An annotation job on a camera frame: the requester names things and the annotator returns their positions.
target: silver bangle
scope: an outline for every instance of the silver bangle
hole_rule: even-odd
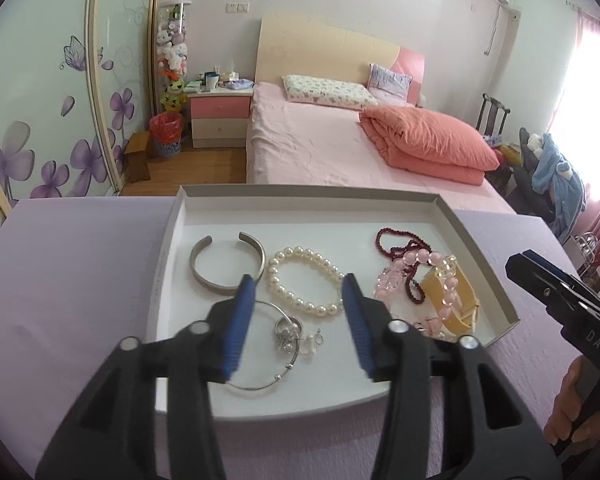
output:
[[[247,233],[240,232],[240,234],[238,234],[238,238],[240,238],[240,240],[242,240],[243,242],[247,242],[251,247],[256,249],[256,252],[258,253],[258,256],[260,257],[260,269],[258,269],[257,274],[253,277],[253,281],[257,285],[258,282],[260,281],[260,278],[262,277],[262,273],[264,272],[264,263],[266,260],[264,247],[258,240],[256,240],[256,238],[254,238],[251,235],[248,235]],[[202,240],[200,240],[198,243],[196,243],[193,246],[193,249],[191,250],[191,254],[189,255],[189,267],[191,267],[191,272],[193,272],[193,277],[196,279],[196,281],[200,285],[205,287],[207,290],[210,290],[211,292],[220,294],[221,296],[235,296],[238,292],[237,285],[236,286],[218,285],[217,283],[210,282],[209,280],[206,280],[205,278],[200,276],[200,274],[196,270],[196,258],[202,252],[202,249],[211,245],[212,241],[213,241],[213,238],[211,236],[205,236],[204,238],[202,238]]]
[[[282,314],[283,319],[285,319],[286,322],[289,323],[289,326],[296,326],[296,324],[285,313],[285,311],[282,310],[276,304],[269,303],[269,301],[259,301],[259,300],[256,300],[256,303],[267,305],[267,306],[270,306],[272,308],[275,308],[280,314]],[[263,384],[262,386],[239,386],[238,384],[234,384],[234,383],[230,383],[230,382],[227,382],[226,384],[228,384],[229,386],[232,386],[232,387],[236,388],[237,390],[244,390],[244,391],[247,391],[247,392],[257,392],[258,390],[264,390],[265,388],[269,388],[270,386],[273,386],[280,379],[282,379],[282,377],[284,377],[291,370],[294,369],[294,364],[296,362],[296,359],[298,358],[298,354],[300,353],[300,336],[301,336],[301,333],[297,334],[296,337],[294,338],[294,340],[296,342],[296,350],[294,351],[294,354],[291,357],[291,361],[289,361],[289,363],[285,365],[285,371],[283,371],[281,374],[274,375],[273,376],[273,380],[269,381],[269,383]]]

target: white tray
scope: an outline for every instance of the white tray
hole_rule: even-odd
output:
[[[455,213],[437,195],[378,189],[311,186],[187,186],[178,192],[171,211],[156,271],[147,339],[161,340],[204,319],[211,306],[225,298],[204,289],[189,269],[193,245],[207,235],[213,244],[198,257],[196,267],[208,280],[237,285],[257,268],[254,251],[238,241],[238,232],[256,237],[267,259],[284,247],[312,248],[341,272],[353,272],[366,296],[372,297],[378,274],[388,260],[374,245],[376,233],[392,227],[416,233],[442,254],[455,254],[482,304],[476,336],[489,345],[511,330],[518,316],[485,257]],[[386,248],[406,238],[385,236]],[[331,303],[336,292],[315,270],[301,264],[280,267],[282,282],[315,304]],[[418,277],[426,272],[421,269]],[[272,301],[264,280],[257,299]],[[402,291],[392,306],[395,317],[417,320],[416,306]],[[254,419],[332,410],[382,396],[387,384],[374,384],[360,369],[344,313],[335,318],[293,315],[304,332],[320,327],[324,344],[312,358],[300,356],[278,384],[260,392],[242,392],[226,384],[210,384],[214,416]],[[256,305],[234,380],[256,385],[282,371],[288,356],[276,353],[272,336],[273,309]],[[158,412],[166,412],[166,381],[158,381]]]

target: red plastic bag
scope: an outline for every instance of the red plastic bag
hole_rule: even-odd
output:
[[[184,118],[177,112],[164,112],[149,120],[149,131],[162,144],[171,144],[180,138]]]

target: floral pillow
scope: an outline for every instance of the floral pillow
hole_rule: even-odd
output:
[[[311,103],[362,110],[375,106],[378,101],[361,84],[321,79],[305,75],[287,75],[283,81],[286,100],[292,103]]]

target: red bead necklace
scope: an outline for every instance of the red bead necklace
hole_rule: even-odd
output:
[[[395,236],[408,236],[411,237],[411,240],[404,247],[392,247],[389,251],[386,251],[381,243],[380,238],[384,234],[391,234]],[[389,258],[392,262],[402,258],[406,253],[410,251],[418,251],[420,249],[426,249],[431,252],[431,246],[427,244],[422,238],[418,235],[411,233],[409,231],[398,231],[398,229],[391,229],[390,227],[384,227],[378,231],[376,235],[376,248],[382,256]],[[412,266],[405,266],[402,270],[402,275],[405,277],[404,289],[407,292],[407,296],[413,303],[415,304],[423,304],[425,300],[424,290],[420,284],[415,280],[415,275],[418,270],[418,266],[420,263],[416,260],[416,262]],[[411,288],[414,288],[419,294],[419,298],[416,298]]]

